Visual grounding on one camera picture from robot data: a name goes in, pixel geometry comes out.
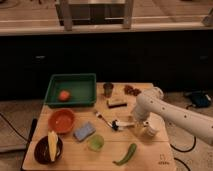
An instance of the tray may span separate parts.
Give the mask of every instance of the tray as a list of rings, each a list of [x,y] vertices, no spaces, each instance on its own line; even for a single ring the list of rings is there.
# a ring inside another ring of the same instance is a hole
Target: tray
[[[71,92],[69,101],[61,102],[58,95],[61,90]],[[54,74],[45,95],[44,103],[49,107],[93,106],[96,102],[96,75]]]

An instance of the dark wall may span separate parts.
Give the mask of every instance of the dark wall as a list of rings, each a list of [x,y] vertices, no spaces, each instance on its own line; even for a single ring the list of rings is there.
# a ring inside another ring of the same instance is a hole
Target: dark wall
[[[56,73],[212,89],[212,38],[210,30],[0,37],[0,99],[43,98]]]

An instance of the orange bowl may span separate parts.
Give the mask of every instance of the orange bowl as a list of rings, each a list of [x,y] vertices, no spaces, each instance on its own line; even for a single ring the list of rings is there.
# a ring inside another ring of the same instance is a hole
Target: orange bowl
[[[75,122],[74,112],[70,109],[59,109],[52,113],[48,120],[50,130],[58,134],[71,131]]]

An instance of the brown bowl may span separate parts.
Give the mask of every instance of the brown bowl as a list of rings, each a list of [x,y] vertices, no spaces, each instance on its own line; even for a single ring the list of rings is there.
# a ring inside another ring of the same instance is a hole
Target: brown bowl
[[[75,121],[74,112],[70,109],[59,109],[49,118],[50,130],[58,134],[65,134],[71,131]]]
[[[58,160],[58,158],[61,156],[63,149],[63,143],[60,138],[58,138],[58,143],[57,143],[57,152],[56,152],[56,157],[55,161]],[[54,163],[50,159],[50,153],[49,153],[49,146],[48,146],[48,137],[42,138],[36,145],[35,150],[34,150],[34,156],[37,162],[41,164],[50,164]]]

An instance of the wooden table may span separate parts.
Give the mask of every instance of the wooden table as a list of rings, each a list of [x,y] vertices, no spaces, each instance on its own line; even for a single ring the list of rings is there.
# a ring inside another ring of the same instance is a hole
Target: wooden table
[[[151,83],[129,83],[135,88],[143,90],[150,88]],[[63,141],[63,153],[61,158],[54,164],[42,165],[34,159],[34,148],[37,142],[48,132],[48,119],[51,109],[43,106],[38,124],[32,141],[27,151],[23,169],[25,170],[125,170],[125,171],[173,171],[176,170],[172,151],[170,148],[167,132],[163,119],[151,113],[150,122],[160,130],[153,138],[143,132],[139,133],[138,127],[128,128],[122,132],[113,131],[103,120],[93,114],[94,108],[100,111],[108,121],[119,119],[128,121],[132,119],[131,110],[135,105],[135,97],[124,94],[125,83],[114,83],[111,98],[119,98],[127,101],[127,107],[117,107],[109,109],[106,105],[107,98],[103,95],[103,83],[97,83],[97,102],[93,107],[72,108],[76,115],[76,122],[73,130],[66,135],[60,135]],[[73,131],[90,121],[96,128],[96,133],[101,134],[105,139],[105,144],[100,152],[88,149],[87,139],[78,142],[73,137]],[[137,150],[131,160],[122,165],[116,166],[113,160],[120,160],[126,154],[131,143],[137,144]]]

